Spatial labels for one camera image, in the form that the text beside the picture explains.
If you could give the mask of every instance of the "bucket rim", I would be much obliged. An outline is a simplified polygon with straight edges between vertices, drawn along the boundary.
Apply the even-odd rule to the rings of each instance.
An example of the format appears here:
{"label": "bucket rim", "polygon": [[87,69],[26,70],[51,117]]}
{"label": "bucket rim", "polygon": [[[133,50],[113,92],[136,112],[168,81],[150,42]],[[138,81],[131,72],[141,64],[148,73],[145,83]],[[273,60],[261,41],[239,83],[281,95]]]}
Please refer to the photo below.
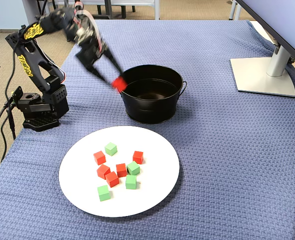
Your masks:
{"label": "bucket rim", "polygon": [[183,88],[183,83],[184,83],[183,78],[182,78],[181,74],[179,74],[177,71],[175,71],[174,69],[172,69],[172,68],[170,68],[170,67],[167,67],[167,66],[161,66],[161,65],[154,65],[154,64],[145,64],[145,65],[138,65],[138,66],[131,67],[131,68],[125,70],[124,72],[129,71],[129,70],[132,70],[132,69],[135,69],[135,68],[137,68],[137,67],[148,67],[148,66],[157,66],[157,67],[161,67],[161,68],[166,68],[166,69],[172,70],[172,71],[174,71],[176,74],[178,74],[179,77],[180,77],[180,79],[181,79],[181,82],[182,82],[182,83],[181,83],[181,86],[180,86],[180,88],[179,88],[179,90],[176,91],[176,92],[175,92],[174,94],[172,94],[171,96],[167,96],[167,97],[162,98],[162,99],[143,99],[143,98],[139,98],[139,97],[136,97],[136,96],[132,96],[132,95],[130,95],[130,94],[127,94],[127,93],[124,92],[124,91],[121,92],[121,95],[124,94],[124,95],[127,95],[128,97],[131,97],[131,98],[133,98],[133,99],[137,99],[137,100],[141,100],[141,101],[148,101],[148,102],[150,102],[150,101],[162,101],[162,100],[167,100],[167,99],[169,99],[169,98],[173,98],[173,97],[174,97],[175,95],[177,95],[177,94],[180,94],[180,91],[182,90],[182,88]]}

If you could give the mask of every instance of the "monitor stand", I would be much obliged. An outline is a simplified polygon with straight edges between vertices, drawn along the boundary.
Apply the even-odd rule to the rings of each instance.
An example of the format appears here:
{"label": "monitor stand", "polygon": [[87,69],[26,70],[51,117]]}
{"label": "monitor stand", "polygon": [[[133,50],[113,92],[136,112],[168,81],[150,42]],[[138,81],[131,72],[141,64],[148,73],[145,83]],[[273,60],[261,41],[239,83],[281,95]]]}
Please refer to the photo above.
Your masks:
{"label": "monitor stand", "polygon": [[237,90],[295,98],[292,79],[285,70],[290,56],[281,46],[272,57],[231,59]]}

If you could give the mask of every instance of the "blue tablecloth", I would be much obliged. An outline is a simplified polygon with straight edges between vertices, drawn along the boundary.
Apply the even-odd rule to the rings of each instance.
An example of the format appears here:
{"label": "blue tablecloth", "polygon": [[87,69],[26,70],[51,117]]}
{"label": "blue tablecloth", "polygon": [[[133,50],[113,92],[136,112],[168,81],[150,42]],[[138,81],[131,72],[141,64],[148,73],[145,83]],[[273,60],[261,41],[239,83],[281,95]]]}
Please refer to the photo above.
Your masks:
{"label": "blue tablecloth", "polygon": [[[123,69],[156,64],[182,75],[188,86],[177,112],[157,125],[129,119],[120,95],[78,62],[75,46],[63,65],[70,110],[61,125],[22,130],[0,166],[0,239],[295,239],[295,98],[238,92],[230,63],[271,56],[273,45],[248,21],[98,25]],[[95,65],[117,77],[106,59]],[[295,69],[287,70],[295,85]],[[170,141],[180,161],[176,186],[130,217],[79,210],[60,189],[64,155],[94,131],[126,125]]]}

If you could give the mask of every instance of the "silver stand base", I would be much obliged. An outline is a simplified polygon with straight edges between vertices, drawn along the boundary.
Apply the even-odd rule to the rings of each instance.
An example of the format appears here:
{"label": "silver stand base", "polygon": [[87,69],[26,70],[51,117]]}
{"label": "silver stand base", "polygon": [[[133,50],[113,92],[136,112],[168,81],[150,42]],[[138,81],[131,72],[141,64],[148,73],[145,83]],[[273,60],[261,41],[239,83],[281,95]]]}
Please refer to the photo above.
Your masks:
{"label": "silver stand base", "polygon": [[231,59],[237,90],[258,94],[295,97],[295,88],[288,72],[282,76],[269,76],[271,57]]}

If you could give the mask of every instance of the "robotic arm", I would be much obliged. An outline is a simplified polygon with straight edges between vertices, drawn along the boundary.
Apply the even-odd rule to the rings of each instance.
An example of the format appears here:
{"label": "robotic arm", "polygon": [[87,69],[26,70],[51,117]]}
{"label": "robotic arm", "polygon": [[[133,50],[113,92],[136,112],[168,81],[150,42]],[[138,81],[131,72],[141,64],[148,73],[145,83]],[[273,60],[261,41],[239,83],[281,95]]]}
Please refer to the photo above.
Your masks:
{"label": "robotic arm", "polygon": [[[37,93],[23,93],[21,87],[13,93],[16,107],[25,117],[24,128],[40,132],[56,127],[59,125],[58,119],[69,110],[67,90],[62,84],[66,79],[65,73],[42,51],[36,38],[64,30],[67,40],[81,47],[76,57],[89,72],[106,82],[93,67],[94,62],[105,55],[119,75],[123,75],[108,46],[101,39],[92,15],[83,8],[83,3],[75,0],[74,8],[57,9],[49,15],[41,16],[28,27],[23,25],[19,31],[5,38],[16,53],[25,73],[43,94],[40,96]],[[49,77],[43,78],[40,67],[49,73]]]}

